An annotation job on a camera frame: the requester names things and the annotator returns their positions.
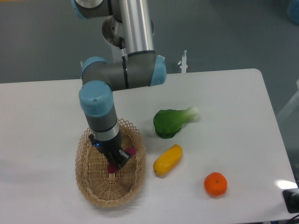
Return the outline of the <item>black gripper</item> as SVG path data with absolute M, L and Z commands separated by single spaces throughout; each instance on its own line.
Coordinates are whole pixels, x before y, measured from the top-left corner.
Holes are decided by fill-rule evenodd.
M 107 169 L 121 169 L 121 165 L 129 161 L 130 154 L 124 152 L 121 147 L 120 131 L 115 137 L 106 141 L 97 140 L 94 134 L 90 134 L 88 138 L 90 143 L 107 158 Z

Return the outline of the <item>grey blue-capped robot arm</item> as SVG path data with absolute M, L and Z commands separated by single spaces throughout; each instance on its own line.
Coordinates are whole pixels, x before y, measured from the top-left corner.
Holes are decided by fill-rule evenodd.
M 108 161 L 110 173 L 120 170 L 135 154 L 121 147 L 113 92 L 163 84 L 166 81 L 164 57 L 157 55 L 153 45 L 153 28 L 145 0 L 74 0 L 78 16 L 90 19 L 108 16 L 117 37 L 115 45 L 127 54 L 121 62 L 108 64 L 98 56 L 82 64 L 80 106 L 92 131 L 89 139 Z

